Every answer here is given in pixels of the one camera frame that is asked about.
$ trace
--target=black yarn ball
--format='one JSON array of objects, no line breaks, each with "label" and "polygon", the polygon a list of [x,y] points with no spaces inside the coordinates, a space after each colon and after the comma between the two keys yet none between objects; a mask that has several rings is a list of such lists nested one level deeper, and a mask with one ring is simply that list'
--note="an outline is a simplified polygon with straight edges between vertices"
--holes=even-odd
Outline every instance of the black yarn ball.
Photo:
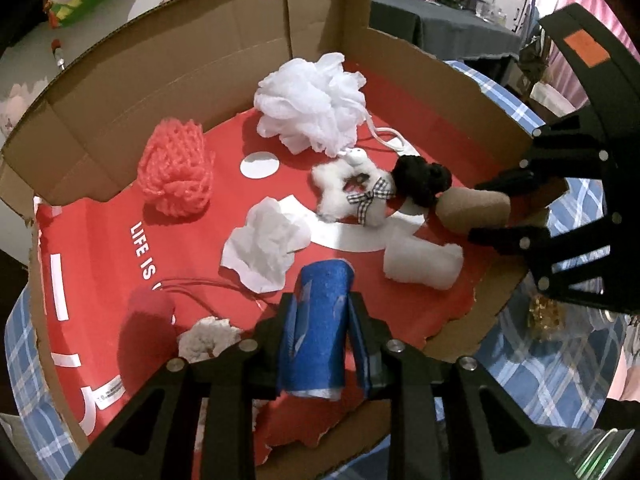
[{"label": "black yarn ball", "polygon": [[429,164],[420,155],[402,155],[391,172],[398,195],[411,198],[416,205],[432,207],[436,195],[449,189],[451,172],[440,164]]}]

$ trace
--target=plaid fabric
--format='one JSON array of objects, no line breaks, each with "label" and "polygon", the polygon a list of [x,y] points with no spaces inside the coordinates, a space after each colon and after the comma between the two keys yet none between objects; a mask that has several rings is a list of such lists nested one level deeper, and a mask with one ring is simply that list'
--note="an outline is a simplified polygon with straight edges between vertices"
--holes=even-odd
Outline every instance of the plaid fabric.
[{"label": "plaid fabric", "polygon": [[[463,63],[456,70],[474,79],[482,92],[531,133],[543,121],[500,85]],[[600,182],[568,179],[570,192],[551,206],[548,227],[553,235],[602,215]],[[576,261],[565,263],[575,265]],[[589,429],[609,391],[626,328],[618,318],[604,330],[565,342],[539,342],[527,331],[529,297],[521,285],[476,353],[478,360],[539,424]],[[16,402],[31,443],[47,473],[61,479],[78,457],[68,431],[52,406],[35,350],[28,293],[18,300],[7,323],[7,362]],[[327,478],[385,480],[389,437]]]},{"label": "plaid fabric", "polygon": [[53,407],[36,350],[29,289],[18,298],[4,330],[9,378],[18,413],[36,456],[50,478],[62,480],[78,460],[76,444]]},{"label": "plaid fabric", "polygon": [[347,202],[350,204],[358,204],[358,224],[364,225],[367,219],[367,211],[373,203],[373,199],[381,198],[388,200],[395,197],[395,193],[389,189],[389,183],[380,177],[373,185],[371,190],[364,193],[351,193],[347,195]]}]

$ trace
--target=red paper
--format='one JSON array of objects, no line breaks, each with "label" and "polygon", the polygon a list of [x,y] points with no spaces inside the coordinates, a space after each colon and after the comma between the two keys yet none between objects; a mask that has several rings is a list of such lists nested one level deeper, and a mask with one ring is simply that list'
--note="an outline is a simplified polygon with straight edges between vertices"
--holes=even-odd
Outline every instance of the red paper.
[{"label": "red paper", "polygon": [[[425,158],[448,166],[455,175],[455,186],[472,186],[497,173],[498,165],[484,150],[450,124],[399,89],[391,88],[375,76],[365,76],[368,79],[365,86],[367,106],[376,112],[376,125],[391,124]],[[108,203],[79,200],[64,206],[55,218],[51,217],[50,208],[40,207],[40,251],[51,351],[79,355],[80,367],[57,367],[57,371],[69,405],[85,428],[91,429],[91,407],[85,405],[81,388],[90,387],[95,391],[119,375],[118,334],[127,302],[136,288],[151,289],[167,278],[220,276],[239,283],[234,272],[220,267],[220,256],[233,228],[244,225],[251,206],[266,196],[280,200],[293,194],[307,208],[316,208],[317,191],[310,183],[309,171],[313,165],[328,159],[312,150],[291,155],[276,137],[261,138],[256,133],[258,118],[258,112],[249,110],[206,135],[207,147],[216,154],[214,192],[209,208],[197,218],[177,222],[162,216],[144,205],[136,186],[127,188]],[[358,134],[358,145],[367,150],[380,168],[391,170],[397,155],[369,139],[365,126]],[[280,159],[278,171],[260,180],[242,176],[239,171],[242,159],[261,151],[274,153]],[[390,202],[395,206],[400,203],[399,200]],[[132,237],[140,230],[144,230],[146,239],[135,244]],[[474,287],[488,269],[494,253],[471,246],[463,238],[446,232],[433,214],[429,225],[421,227],[416,235],[438,244],[462,245],[465,263],[451,290],[441,292],[423,285],[406,285],[386,279],[383,251],[343,253],[311,244],[296,254],[295,263],[287,273],[284,291],[292,291],[304,265],[327,258],[346,258],[356,270],[353,290],[364,295],[369,313],[385,320],[394,336],[421,347],[425,338],[439,332],[449,319],[459,318],[469,311]],[[52,262],[55,270],[57,258],[67,320],[58,320],[60,313],[56,313],[54,302],[51,271]],[[56,287],[60,303],[60,288]],[[206,299],[217,316],[230,318],[233,325],[244,330],[251,330],[264,315],[255,301],[238,292],[210,286],[197,286],[193,290]],[[210,315],[185,296],[174,294],[173,297],[177,333]],[[280,293],[274,293],[267,299],[277,303],[279,297]],[[140,357],[130,355],[128,358]],[[361,402],[351,358],[348,358],[348,369],[351,370],[348,371],[348,386],[338,402],[283,396],[262,410],[255,432],[257,463],[266,459],[273,446],[295,440],[314,446],[322,434]],[[90,441],[126,400],[125,394],[104,409],[98,407],[95,427],[88,435]]]}]

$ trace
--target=white sponge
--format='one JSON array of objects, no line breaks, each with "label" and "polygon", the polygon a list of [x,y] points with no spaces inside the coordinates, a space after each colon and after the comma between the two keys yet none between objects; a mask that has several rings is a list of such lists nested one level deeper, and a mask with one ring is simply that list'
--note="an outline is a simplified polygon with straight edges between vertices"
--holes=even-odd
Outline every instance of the white sponge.
[{"label": "white sponge", "polygon": [[440,246],[396,230],[386,244],[384,271],[396,282],[447,290],[460,275],[463,261],[459,245]]}]

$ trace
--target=white loofah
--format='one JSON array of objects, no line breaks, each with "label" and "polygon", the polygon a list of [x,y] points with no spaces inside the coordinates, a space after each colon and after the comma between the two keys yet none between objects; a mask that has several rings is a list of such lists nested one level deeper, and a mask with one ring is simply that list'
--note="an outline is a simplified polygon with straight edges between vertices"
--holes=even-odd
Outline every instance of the white loofah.
[{"label": "white loofah", "polygon": [[[371,135],[386,147],[399,151],[404,137],[392,128],[376,128],[360,91],[367,80],[360,72],[345,72],[344,54],[324,54],[312,63],[295,58],[258,83],[254,107],[264,113],[257,131],[263,137],[279,135],[294,155],[312,147],[316,152],[337,156],[358,140],[356,128],[363,122]],[[388,132],[400,147],[380,139]]]},{"label": "white loofah", "polygon": [[453,286],[464,257],[456,244],[440,246],[396,230],[384,256],[385,276],[400,283],[423,283],[447,290]]}]

